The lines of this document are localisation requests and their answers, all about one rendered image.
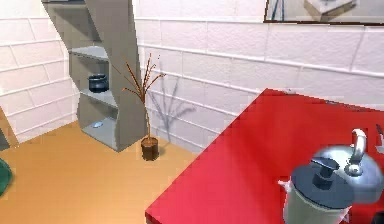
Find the bare brown twig plant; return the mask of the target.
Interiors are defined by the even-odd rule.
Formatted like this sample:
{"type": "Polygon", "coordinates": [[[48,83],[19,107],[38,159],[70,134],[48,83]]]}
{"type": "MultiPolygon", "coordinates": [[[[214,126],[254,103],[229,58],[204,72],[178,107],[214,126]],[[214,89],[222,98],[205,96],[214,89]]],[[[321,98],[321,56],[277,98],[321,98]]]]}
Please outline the bare brown twig plant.
{"type": "Polygon", "coordinates": [[[151,78],[151,74],[152,74],[153,69],[157,67],[157,65],[155,63],[151,62],[151,59],[152,59],[152,54],[149,54],[148,60],[146,62],[146,68],[145,68],[144,78],[143,78],[142,82],[138,81],[138,78],[135,76],[129,63],[125,62],[126,68],[130,74],[130,78],[127,78],[126,76],[124,76],[124,79],[132,86],[132,89],[130,89],[128,87],[123,87],[121,89],[122,92],[129,91],[129,92],[135,94],[140,99],[140,101],[142,102],[142,104],[144,106],[146,125],[147,125],[147,135],[146,135],[147,139],[151,138],[151,124],[150,124],[148,110],[146,107],[146,95],[147,95],[148,90],[151,88],[151,86],[159,78],[163,78],[166,76],[165,73],[160,72],[156,77],[151,78]]]}

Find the dark brown plant pot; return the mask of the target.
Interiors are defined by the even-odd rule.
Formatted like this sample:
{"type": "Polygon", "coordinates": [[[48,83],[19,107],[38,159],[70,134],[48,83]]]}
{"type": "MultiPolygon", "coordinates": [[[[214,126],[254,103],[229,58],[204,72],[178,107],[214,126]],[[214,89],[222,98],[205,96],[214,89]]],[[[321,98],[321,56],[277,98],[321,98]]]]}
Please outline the dark brown plant pot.
{"type": "Polygon", "coordinates": [[[154,137],[144,138],[141,141],[142,158],[146,161],[154,161],[159,156],[158,140],[154,137]]]}

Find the red table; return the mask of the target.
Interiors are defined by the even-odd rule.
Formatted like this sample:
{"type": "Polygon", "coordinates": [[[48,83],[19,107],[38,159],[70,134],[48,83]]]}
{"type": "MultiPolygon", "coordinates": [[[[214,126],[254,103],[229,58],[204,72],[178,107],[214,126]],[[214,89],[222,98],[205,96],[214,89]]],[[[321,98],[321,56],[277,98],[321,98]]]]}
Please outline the red table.
{"type": "Polygon", "coordinates": [[[264,90],[146,209],[148,224],[283,224],[288,180],[321,148],[349,145],[352,131],[376,151],[384,111],[264,90]]]}

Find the grey zigzag shelf unit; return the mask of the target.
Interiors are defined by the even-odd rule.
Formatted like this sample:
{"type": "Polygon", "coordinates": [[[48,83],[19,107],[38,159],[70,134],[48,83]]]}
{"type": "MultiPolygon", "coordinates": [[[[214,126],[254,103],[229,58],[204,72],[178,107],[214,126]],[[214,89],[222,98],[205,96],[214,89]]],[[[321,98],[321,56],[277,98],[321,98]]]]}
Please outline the grey zigzag shelf unit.
{"type": "Polygon", "coordinates": [[[144,106],[125,62],[141,82],[133,0],[41,0],[69,53],[69,75],[80,92],[81,130],[120,152],[147,134],[144,106]],[[108,76],[109,90],[93,93],[88,77],[108,76]],[[93,128],[95,122],[103,125],[93,128]]]}

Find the dark blue bowl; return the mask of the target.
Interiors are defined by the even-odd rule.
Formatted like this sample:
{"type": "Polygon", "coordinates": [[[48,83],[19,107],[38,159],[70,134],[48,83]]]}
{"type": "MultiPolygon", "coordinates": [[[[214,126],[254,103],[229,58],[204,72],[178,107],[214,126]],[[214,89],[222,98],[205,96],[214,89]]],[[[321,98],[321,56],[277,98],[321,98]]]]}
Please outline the dark blue bowl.
{"type": "Polygon", "coordinates": [[[109,90],[108,76],[95,74],[88,77],[88,88],[93,93],[101,93],[109,90]]]}

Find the grey pot with dark lid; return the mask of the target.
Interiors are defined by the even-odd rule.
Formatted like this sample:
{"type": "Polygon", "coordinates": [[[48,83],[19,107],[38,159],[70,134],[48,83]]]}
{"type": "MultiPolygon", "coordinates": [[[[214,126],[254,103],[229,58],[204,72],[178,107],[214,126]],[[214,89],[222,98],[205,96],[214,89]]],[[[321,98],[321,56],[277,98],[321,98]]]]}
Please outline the grey pot with dark lid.
{"type": "Polygon", "coordinates": [[[284,224],[340,224],[354,202],[354,190],[335,173],[339,164],[314,157],[294,169],[289,181],[278,181],[286,198],[284,224]]]}

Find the silver kettle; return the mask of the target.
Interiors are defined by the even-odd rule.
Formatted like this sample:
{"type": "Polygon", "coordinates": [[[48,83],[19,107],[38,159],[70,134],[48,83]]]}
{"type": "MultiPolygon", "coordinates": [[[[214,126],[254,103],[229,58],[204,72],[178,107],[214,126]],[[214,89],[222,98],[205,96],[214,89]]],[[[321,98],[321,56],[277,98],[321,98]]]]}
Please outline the silver kettle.
{"type": "Polygon", "coordinates": [[[353,144],[327,146],[314,156],[330,158],[339,164],[340,168],[335,173],[353,187],[357,204],[376,203],[384,191],[384,174],[378,163],[366,153],[365,132],[355,128],[352,133],[356,136],[353,144]]]}

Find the brown wooden furniture edge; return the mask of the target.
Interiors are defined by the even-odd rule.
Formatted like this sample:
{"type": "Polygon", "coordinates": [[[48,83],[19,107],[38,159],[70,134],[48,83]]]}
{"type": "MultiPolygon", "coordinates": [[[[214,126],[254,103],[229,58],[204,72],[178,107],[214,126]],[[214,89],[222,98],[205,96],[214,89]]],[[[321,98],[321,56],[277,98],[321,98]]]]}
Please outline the brown wooden furniture edge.
{"type": "Polygon", "coordinates": [[[17,147],[18,145],[19,141],[13,132],[4,111],[0,107],[0,151],[17,147]]]}

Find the green round object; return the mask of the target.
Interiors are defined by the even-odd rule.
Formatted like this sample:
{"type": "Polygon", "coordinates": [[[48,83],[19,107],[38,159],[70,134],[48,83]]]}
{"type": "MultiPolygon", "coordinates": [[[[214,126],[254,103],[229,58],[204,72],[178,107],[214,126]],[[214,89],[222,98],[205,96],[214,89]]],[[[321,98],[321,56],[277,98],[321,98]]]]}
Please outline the green round object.
{"type": "Polygon", "coordinates": [[[3,195],[13,177],[9,165],[0,158],[0,196],[3,195]]]}

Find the framed wall picture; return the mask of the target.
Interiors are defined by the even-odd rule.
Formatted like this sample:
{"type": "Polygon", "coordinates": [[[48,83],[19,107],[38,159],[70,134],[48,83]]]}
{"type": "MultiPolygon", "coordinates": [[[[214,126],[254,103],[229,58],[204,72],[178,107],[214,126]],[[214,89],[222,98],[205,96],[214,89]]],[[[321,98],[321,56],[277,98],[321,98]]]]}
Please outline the framed wall picture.
{"type": "Polygon", "coordinates": [[[384,0],[267,0],[264,21],[384,24],[384,0]]]}

